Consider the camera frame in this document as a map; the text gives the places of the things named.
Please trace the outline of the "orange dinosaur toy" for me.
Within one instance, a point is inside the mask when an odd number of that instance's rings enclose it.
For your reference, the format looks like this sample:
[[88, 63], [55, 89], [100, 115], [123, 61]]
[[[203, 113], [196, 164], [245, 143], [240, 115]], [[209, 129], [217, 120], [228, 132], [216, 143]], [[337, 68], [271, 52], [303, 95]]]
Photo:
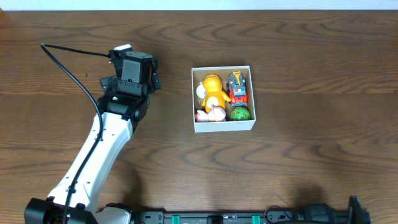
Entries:
[[226, 103], [231, 101], [231, 98], [223, 90], [221, 78], [217, 74], [208, 74], [204, 81], [206, 95], [201, 104], [205, 111], [209, 113], [212, 106], [226, 108]]

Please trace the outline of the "red grey toy truck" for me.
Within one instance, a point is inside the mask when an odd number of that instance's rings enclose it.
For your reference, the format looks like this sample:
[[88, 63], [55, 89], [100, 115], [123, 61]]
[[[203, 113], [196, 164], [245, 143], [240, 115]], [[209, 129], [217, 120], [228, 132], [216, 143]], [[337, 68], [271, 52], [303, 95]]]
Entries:
[[248, 94], [246, 91], [246, 80], [242, 71], [232, 72], [228, 76], [227, 91], [231, 98], [231, 106], [247, 106]]

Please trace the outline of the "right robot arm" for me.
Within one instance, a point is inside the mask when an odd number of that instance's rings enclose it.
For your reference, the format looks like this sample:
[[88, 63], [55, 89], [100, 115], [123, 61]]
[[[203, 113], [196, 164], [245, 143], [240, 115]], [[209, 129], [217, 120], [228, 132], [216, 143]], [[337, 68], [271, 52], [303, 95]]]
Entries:
[[307, 223], [371, 224], [371, 217], [357, 196], [349, 198], [347, 210], [335, 210], [325, 203], [306, 205], [294, 215], [294, 220]]

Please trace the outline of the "white pink duck toy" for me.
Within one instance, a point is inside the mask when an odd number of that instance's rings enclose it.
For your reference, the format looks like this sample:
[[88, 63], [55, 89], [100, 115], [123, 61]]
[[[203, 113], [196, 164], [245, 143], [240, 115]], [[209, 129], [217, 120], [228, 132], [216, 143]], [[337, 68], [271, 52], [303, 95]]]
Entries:
[[207, 113], [203, 110], [197, 110], [195, 114], [195, 121], [199, 123], [204, 122], [223, 122], [226, 121], [226, 112], [222, 107], [212, 106]]

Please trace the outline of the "green patterned ball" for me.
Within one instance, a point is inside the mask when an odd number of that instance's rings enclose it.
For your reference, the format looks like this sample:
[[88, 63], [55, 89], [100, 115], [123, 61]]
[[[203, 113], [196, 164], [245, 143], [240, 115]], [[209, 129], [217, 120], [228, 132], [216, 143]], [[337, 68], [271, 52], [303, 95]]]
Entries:
[[229, 119], [231, 121], [246, 121], [251, 119], [251, 114], [246, 107], [239, 106], [232, 109]]

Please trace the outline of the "wooden rattle drum toy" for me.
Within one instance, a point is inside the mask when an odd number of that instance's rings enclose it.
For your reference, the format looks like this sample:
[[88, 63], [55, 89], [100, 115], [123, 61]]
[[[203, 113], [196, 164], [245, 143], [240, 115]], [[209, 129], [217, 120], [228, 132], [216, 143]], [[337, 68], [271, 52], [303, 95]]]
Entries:
[[196, 87], [195, 94], [198, 98], [198, 105], [202, 107], [201, 104], [203, 103], [203, 100], [205, 99], [206, 96], [206, 90], [203, 85], [203, 81], [199, 82], [199, 85]]

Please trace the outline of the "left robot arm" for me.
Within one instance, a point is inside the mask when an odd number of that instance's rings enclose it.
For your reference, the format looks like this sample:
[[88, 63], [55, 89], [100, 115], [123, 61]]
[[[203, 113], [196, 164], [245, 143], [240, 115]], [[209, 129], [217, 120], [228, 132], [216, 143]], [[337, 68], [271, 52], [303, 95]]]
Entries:
[[32, 198], [26, 223], [133, 223], [132, 211], [112, 205], [97, 210], [107, 176], [160, 89], [157, 59], [129, 44], [110, 50], [115, 75], [100, 80], [102, 97], [93, 100], [96, 116], [71, 167], [45, 200]]

